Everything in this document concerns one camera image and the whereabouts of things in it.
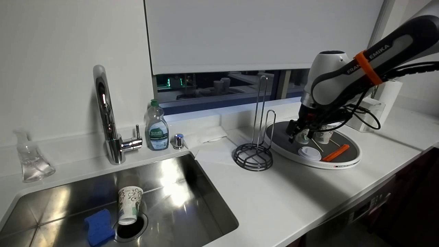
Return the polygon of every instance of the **window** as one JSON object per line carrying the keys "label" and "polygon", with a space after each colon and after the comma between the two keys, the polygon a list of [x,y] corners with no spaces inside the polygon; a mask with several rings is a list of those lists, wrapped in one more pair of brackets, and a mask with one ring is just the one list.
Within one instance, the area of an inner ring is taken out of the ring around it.
{"label": "window", "polygon": [[261,71],[225,71],[157,75],[157,97],[168,115],[267,100],[299,97],[308,70],[273,70],[273,81],[261,83]]}

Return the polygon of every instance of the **sink drain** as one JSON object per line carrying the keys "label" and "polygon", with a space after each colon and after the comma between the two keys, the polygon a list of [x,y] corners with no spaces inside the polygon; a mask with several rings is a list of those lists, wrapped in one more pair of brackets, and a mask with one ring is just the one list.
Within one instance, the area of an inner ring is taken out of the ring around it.
{"label": "sink drain", "polygon": [[138,238],[149,226],[149,216],[142,214],[132,225],[118,225],[116,234],[117,241],[132,241]]}

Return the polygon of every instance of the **blue sponge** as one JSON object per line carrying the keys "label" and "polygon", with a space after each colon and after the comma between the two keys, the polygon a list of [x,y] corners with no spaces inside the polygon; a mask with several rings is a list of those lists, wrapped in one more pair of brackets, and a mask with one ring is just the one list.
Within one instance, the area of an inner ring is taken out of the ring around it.
{"label": "blue sponge", "polygon": [[92,247],[99,247],[114,238],[114,229],[112,229],[112,215],[107,208],[85,218],[88,227],[87,238]]}

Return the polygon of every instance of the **clear plastic bottle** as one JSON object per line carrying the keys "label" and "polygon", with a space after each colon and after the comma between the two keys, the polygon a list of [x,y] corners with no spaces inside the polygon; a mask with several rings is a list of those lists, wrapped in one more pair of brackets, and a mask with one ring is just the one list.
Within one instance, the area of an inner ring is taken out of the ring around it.
{"label": "clear plastic bottle", "polygon": [[169,127],[164,115],[161,104],[157,100],[151,100],[146,115],[146,140],[150,149],[166,149],[169,145]]}

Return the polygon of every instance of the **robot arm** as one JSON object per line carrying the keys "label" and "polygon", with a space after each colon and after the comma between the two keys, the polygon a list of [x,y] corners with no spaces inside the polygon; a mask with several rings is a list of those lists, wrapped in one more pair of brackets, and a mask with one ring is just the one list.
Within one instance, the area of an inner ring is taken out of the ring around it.
{"label": "robot arm", "polygon": [[324,131],[323,126],[328,123],[347,122],[353,114],[346,109],[346,104],[353,97],[360,94],[360,104],[365,93],[382,82],[406,74],[439,70],[439,61],[401,66],[437,52],[439,52],[439,0],[434,0],[415,18],[369,49],[360,52],[352,61],[337,66],[334,71],[316,75],[313,72],[316,63],[321,66],[321,60],[316,59],[302,98],[299,119],[293,120],[287,131],[293,137],[304,130],[310,130],[313,134]]}

